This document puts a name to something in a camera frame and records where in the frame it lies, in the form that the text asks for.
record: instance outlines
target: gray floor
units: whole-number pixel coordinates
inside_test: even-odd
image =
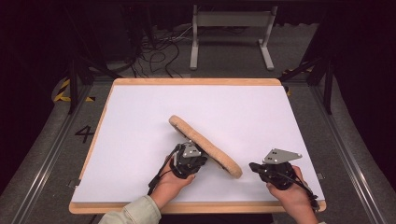
[[[168,68],[172,77],[279,77],[285,69],[299,64],[316,28],[316,25],[300,25],[273,29],[268,48],[275,71],[265,69],[257,44],[262,32],[257,29],[247,29],[241,34],[220,29],[201,31],[198,69],[189,69],[189,39],[177,43],[179,55]],[[161,63],[151,64],[152,70],[159,70],[151,73],[149,63],[139,60],[140,64],[134,65],[136,75],[170,77],[163,68],[177,55],[176,47],[171,45],[145,53],[146,59],[152,54],[153,61],[165,58]],[[134,77],[130,69],[121,74]],[[327,209],[318,217],[327,223],[396,223],[395,191],[363,144],[336,82],[329,116],[320,101],[323,84],[308,87],[305,77],[301,74],[284,84],[290,87],[290,104],[314,167],[325,176],[320,183]],[[110,87],[111,79],[103,76],[91,87],[80,86],[81,99],[92,96],[96,100],[82,103],[71,116],[67,115],[68,102],[55,103],[45,128],[0,197],[0,223],[90,222],[92,215],[72,215],[68,211],[74,191],[68,185],[78,178],[92,140],[89,136],[84,143],[84,136],[75,133],[87,125],[92,127],[91,132],[95,131]],[[294,223],[286,214],[273,216],[277,223]]]

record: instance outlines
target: white paper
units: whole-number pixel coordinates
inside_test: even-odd
[[[276,201],[248,164],[273,148],[301,153],[310,188],[324,200],[282,86],[116,85],[73,203],[128,203],[147,194],[165,157],[186,139],[169,124],[177,115],[242,168],[232,178],[212,160],[174,202]]]

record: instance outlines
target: white metal stand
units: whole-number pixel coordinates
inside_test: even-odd
[[[262,57],[268,70],[274,70],[267,44],[274,25],[277,7],[271,11],[236,12],[236,11],[198,11],[194,5],[192,15],[192,49],[190,69],[198,68],[198,26],[256,26],[266,27],[264,39],[259,39]]]

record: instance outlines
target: sleeve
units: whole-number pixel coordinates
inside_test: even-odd
[[[127,204],[121,212],[108,212],[100,220],[100,224],[158,224],[161,219],[157,204],[145,195]]]

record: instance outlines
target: hand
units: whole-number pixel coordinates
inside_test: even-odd
[[[176,198],[180,191],[188,186],[195,178],[195,175],[189,175],[186,179],[178,178],[171,171],[169,162],[170,160],[166,163],[161,172],[160,182],[158,182],[155,190],[150,195],[160,210]]]
[[[293,166],[294,172],[303,180],[303,174],[298,166]],[[294,218],[297,223],[318,224],[318,220],[312,210],[306,191],[296,184],[292,184],[290,188],[279,190],[274,185],[267,183],[270,193],[280,200],[286,212]]]

